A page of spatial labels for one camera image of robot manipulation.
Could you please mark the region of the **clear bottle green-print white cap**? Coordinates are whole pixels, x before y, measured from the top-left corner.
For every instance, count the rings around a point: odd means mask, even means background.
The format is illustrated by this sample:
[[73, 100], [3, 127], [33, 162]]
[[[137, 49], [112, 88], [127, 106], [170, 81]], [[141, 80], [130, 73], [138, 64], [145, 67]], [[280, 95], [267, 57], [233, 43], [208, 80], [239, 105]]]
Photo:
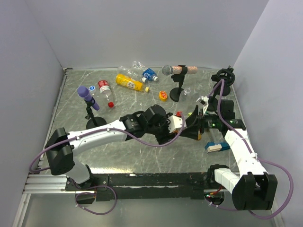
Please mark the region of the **clear bottle green-print white cap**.
[[183, 90], [184, 96], [190, 96], [191, 95], [191, 88], [187, 87]]

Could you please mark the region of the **blue label clear bottle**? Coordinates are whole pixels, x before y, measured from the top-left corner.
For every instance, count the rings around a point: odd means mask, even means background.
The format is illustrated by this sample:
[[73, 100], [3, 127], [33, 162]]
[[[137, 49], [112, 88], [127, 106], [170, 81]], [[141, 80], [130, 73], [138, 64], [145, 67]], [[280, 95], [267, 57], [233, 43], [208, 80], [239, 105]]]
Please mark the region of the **blue label clear bottle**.
[[145, 67], [139, 61], [133, 61], [132, 68], [141, 77], [143, 83], [147, 83], [148, 81], [157, 82], [159, 80], [157, 73], [154, 70]]

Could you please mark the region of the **small red bottle cap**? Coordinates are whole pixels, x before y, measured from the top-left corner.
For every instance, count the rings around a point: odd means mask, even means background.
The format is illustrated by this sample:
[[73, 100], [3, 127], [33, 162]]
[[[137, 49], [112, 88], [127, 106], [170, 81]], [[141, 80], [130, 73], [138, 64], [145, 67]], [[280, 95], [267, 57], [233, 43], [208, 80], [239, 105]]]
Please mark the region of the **small red bottle cap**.
[[109, 102], [108, 103], [108, 107], [110, 107], [110, 108], [114, 107], [114, 103], [113, 102]]

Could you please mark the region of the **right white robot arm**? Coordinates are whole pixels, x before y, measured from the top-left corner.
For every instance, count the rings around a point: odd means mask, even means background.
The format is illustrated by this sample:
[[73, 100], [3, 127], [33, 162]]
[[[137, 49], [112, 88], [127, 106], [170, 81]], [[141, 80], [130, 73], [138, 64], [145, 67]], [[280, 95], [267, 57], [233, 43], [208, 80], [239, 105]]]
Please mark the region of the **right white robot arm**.
[[207, 115], [208, 98], [199, 98], [195, 109], [186, 119], [182, 137], [198, 140], [205, 129], [219, 130], [233, 153], [240, 175], [228, 166], [215, 164], [207, 170], [206, 181], [211, 188], [220, 185], [232, 194], [236, 210], [269, 210], [272, 208], [277, 178], [270, 175], [257, 160], [249, 142], [245, 125], [240, 119], [224, 122], [219, 116]]

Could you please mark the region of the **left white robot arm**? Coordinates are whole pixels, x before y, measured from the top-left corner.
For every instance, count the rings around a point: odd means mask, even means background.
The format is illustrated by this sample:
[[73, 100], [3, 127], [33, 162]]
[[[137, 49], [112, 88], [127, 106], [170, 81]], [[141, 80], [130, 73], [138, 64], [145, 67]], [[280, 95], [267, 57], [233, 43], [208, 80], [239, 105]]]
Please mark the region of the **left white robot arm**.
[[164, 147], [173, 143], [186, 127], [184, 116], [166, 113], [159, 105], [146, 111], [127, 114], [111, 123], [95, 128], [70, 131], [56, 129], [49, 138], [45, 153], [52, 175], [66, 175], [83, 190], [93, 186], [90, 168], [76, 156], [93, 148], [114, 142], [134, 139], [141, 142], [145, 134], [154, 135], [157, 144], [144, 142], [147, 146]]

